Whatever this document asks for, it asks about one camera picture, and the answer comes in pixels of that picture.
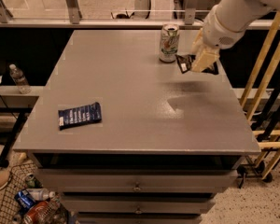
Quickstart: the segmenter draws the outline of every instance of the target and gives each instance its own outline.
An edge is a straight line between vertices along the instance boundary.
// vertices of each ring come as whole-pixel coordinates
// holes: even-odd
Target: floor
[[[164,10],[171,9],[172,0],[152,0],[152,6],[157,9],[153,19],[169,16]],[[6,0],[8,7],[13,7],[15,17],[31,18],[32,16],[66,17],[63,0]],[[43,6],[34,6],[41,2]],[[84,18],[110,18],[110,11],[133,10],[133,0],[79,0]],[[10,125],[10,118],[0,120],[0,125]],[[10,152],[8,169],[19,164],[19,154]],[[242,189],[238,189],[237,182],[224,193],[215,197],[216,205],[211,211],[203,215],[202,224],[231,224],[231,223],[280,223],[280,164],[272,172],[273,182],[264,183],[258,179],[249,179]],[[0,191],[0,205],[4,191]]]

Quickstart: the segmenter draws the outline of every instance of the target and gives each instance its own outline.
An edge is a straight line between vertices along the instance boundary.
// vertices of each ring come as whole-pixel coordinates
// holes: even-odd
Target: glass pane
[[[68,19],[65,0],[3,0],[14,18]]]
[[[78,0],[85,20],[110,20],[121,16],[135,20],[170,20],[174,0]]]

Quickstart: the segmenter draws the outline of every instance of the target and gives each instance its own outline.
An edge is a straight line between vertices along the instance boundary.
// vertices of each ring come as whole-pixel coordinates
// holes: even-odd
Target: wire basket
[[[12,223],[14,216],[19,212],[21,207],[15,200],[15,195],[22,189],[25,189],[25,177],[33,173],[36,166],[32,163],[14,166],[11,171],[11,180],[8,183],[2,203],[0,206],[0,224]]]

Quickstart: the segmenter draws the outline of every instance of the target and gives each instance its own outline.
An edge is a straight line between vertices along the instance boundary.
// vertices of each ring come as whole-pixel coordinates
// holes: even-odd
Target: speckled floor
[[[29,17],[31,14],[46,16],[57,15],[62,18],[64,12],[62,9],[53,9],[55,5],[51,2],[55,0],[43,0],[45,10],[38,9],[33,10],[33,4],[40,0],[6,0],[8,7],[13,7],[12,10],[15,17]],[[103,14],[104,18],[109,18],[110,10],[125,10],[133,9],[133,0],[126,0],[127,2],[123,5],[123,0],[100,0],[100,4],[97,9],[89,11],[89,7],[95,6],[95,0],[79,0],[81,10],[84,16],[90,18],[96,18]],[[58,6],[63,6],[63,3],[56,3]],[[107,5],[113,4],[112,8],[102,9]],[[160,7],[159,10],[170,9],[170,4],[166,0],[161,0],[159,3],[153,2],[152,6]],[[160,16],[161,12],[156,12],[156,16]],[[19,164],[19,154],[10,152],[8,169],[12,166]],[[203,215],[202,224],[271,224],[280,223],[280,163],[275,170],[272,172],[273,182],[264,183],[258,179],[246,180],[245,185],[242,189],[237,188],[237,182],[232,187],[228,188],[224,193],[220,193],[215,197],[216,205],[211,211]],[[0,191],[0,204],[4,194],[4,190]]]

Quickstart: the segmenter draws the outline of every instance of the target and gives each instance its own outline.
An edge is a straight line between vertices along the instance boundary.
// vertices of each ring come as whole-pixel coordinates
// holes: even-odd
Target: table
[[[222,67],[159,60],[160,31],[74,31],[14,146],[80,223],[199,223],[259,146]],[[181,31],[187,54],[196,31]],[[60,131],[58,110],[103,120]]]

